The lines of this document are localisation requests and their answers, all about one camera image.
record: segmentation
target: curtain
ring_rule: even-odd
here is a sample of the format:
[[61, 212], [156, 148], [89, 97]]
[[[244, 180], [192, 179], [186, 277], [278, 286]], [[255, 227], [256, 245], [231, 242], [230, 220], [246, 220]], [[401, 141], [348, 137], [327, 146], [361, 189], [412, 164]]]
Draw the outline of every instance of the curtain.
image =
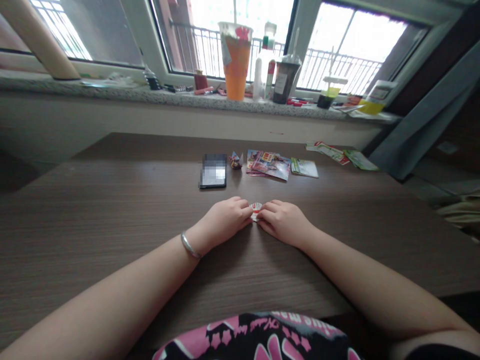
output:
[[369, 156], [402, 180], [444, 132], [480, 79], [480, 41], [405, 116]]

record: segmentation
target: orange cup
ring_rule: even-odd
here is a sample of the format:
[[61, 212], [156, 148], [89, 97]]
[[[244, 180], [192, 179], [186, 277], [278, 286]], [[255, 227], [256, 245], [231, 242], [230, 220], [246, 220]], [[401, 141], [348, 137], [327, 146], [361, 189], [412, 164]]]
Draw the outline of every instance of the orange cup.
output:
[[242, 101], [249, 71], [253, 29], [232, 22], [219, 22], [226, 97]]

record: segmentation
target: window sill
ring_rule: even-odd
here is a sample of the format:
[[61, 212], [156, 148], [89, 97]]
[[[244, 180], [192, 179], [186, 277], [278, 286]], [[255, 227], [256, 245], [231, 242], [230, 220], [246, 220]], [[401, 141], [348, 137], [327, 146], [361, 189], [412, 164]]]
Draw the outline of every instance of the window sill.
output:
[[271, 101], [253, 102], [250, 98], [245, 98], [244, 101], [231, 101], [228, 100], [226, 96], [220, 96], [218, 94], [174, 94], [166, 90], [151, 91], [148, 86], [140, 86], [137, 88], [86, 87], [79, 85], [78, 83], [55, 81], [49, 75], [7, 70], [0, 71], [0, 90], [161, 104], [189, 108], [227, 110], [350, 123], [392, 125], [400, 119], [399, 117], [394, 119], [354, 118], [336, 110], [325, 110], [316, 106], [294, 107], [291, 105], [276, 104]]

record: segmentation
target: silver bracelet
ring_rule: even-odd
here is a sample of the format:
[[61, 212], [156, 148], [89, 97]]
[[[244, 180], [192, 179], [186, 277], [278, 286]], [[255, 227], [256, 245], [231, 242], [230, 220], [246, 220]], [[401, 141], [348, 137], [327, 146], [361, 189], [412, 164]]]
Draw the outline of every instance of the silver bracelet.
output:
[[185, 237], [185, 231], [183, 231], [180, 235], [181, 237], [181, 243], [185, 247], [185, 249], [188, 250], [188, 252], [196, 259], [201, 259], [202, 255], [200, 255], [198, 252], [194, 250], [194, 248], [189, 244], [187, 238]]

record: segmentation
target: window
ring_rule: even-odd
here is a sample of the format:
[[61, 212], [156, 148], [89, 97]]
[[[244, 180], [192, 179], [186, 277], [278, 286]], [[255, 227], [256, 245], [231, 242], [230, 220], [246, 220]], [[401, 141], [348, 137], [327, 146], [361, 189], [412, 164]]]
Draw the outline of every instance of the window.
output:
[[[160, 82], [191, 85], [196, 69], [211, 85], [224, 79], [218, 22], [234, 20], [233, 0], [29, 0], [81, 74], [119, 71], [143, 80], [144, 62]], [[473, 0], [236, 0], [237, 22], [253, 28], [247, 80], [266, 22], [277, 25], [274, 52], [297, 54], [297, 96], [325, 89], [323, 78], [348, 78], [342, 93], [363, 95], [376, 80], [398, 82], [390, 100]], [[35, 68], [28, 47], [0, 16], [0, 65]], [[330, 58], [334, 63], [330, 69]]]
[[[69, 58], [142, 66], [120, 0], [30, 0], [30, 3]], [[11, 31], [7, 33], [8, 39], [18, 38], [5, 22], [2, 32], [6, 30]], [[1, 45], [10, 50], [29, 51], [18, 40], [16, 43], [21, 45], [14, 46], [6, 41]]]
[[331, 70], [348, 79], [342, 93], [363, 95], [376, 80], [392, 80], [426, 33], [426, 26], [322, 2], [297, 87], [326, 90], [323, 78]]
[[[234, 21], [231, 0], [154, 0], [161, 38], [174, 73], [194, 73], [225, 78], [219, 22]], [[277, 25], [274, 52], [282, 56], [289, 31], [294, 0], [236, 0], [237, 22], [253, 29], [247, 81], [253, 81], [252, 66], [262, 48], [265, 23]]]

